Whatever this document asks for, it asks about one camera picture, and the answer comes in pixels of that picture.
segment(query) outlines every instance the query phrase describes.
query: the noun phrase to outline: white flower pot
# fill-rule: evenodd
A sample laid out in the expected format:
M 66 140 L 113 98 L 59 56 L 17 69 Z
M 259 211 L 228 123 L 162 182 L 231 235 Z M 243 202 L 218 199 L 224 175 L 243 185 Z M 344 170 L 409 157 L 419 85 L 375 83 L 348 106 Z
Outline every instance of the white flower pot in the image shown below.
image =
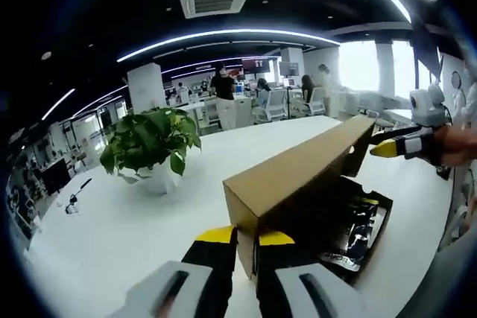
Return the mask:
M 169 160 L 167 158 L 161 165 L 155 164 L 152 171 L 140 168 L 138 175 L 143 179 L 140 179 L 137 185 L 154 195 L 171 193 L 179 185 L 180 175 L 172 171 Z

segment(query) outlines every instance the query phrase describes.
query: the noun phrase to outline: white desk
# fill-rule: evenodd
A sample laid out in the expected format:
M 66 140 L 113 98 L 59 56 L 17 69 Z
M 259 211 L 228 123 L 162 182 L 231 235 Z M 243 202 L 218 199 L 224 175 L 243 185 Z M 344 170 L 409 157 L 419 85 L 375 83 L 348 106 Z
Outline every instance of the white desk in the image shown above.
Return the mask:
M 386 109 L 385 112 L 395 121 L 403 124 L 412 124 L 410 109 Z
M 124 304 L 132 285 L 164 262 L 180 260 L 197 235 L 230 223 L 223 179 L 338 123 L 315 116 L 204 136 L 202 153 L 191 150 L 187 156 L 180 186 L 160 198 L 108 176 L 102 167 L 78 174 L 51 205 L 44 230 L 31 242 L 29 256 L 42 291 L 56 303 L 59 317 L 111 314 Z M 66 203 L 90 177 L 78 195 L 82 214 L 66 216 L 57 203 Z M 356 287 L 378 317 L 395 317 L 435 255 L 452 183 L 423 160 L 370 155 L 356 180 L 394 201 L 382 240 Z M 226 317 L 260 317 L 255 286 L 238 258 Z

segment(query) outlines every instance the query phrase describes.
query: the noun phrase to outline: office chair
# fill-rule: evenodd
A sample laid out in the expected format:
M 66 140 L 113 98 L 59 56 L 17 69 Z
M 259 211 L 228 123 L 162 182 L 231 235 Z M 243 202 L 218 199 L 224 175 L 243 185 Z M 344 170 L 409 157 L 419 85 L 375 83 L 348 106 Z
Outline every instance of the office chair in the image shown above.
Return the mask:
M 298 101 L 302 106 L 298 107 L 298 110 L 304 115 L 324 115 L 326 113 L 324 98 L 325 98 L 325 89 L 324 87 L 315 87 L 313 88 L 312 98 L 309 103 L 301 100 Z
M 270 91 L 265 108 L 256 107 L 253 111 L 257 122 L 265 123 L 284 119 L 287 116 L 285 100 L 286 90 L 276 89 Z

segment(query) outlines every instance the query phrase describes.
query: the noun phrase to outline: human hand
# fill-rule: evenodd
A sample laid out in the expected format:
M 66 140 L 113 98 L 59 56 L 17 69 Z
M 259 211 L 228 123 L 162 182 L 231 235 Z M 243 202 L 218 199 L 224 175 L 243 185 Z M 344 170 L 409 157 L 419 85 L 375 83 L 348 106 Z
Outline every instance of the human hand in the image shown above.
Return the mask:
M 434 132 L 435 141 L 443 148 L 443 165 L 456 167 L 477 159 L 477 133 L 471 129 L 442 126 Z

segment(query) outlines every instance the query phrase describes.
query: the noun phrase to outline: ceiling air conditioner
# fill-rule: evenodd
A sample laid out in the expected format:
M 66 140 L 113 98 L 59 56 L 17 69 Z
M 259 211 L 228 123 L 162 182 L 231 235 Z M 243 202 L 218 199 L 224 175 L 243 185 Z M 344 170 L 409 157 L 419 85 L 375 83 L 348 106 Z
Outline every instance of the ceiling air conditioner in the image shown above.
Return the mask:
M 246 0 L 180 0 L 186 19 L 238 13 Z

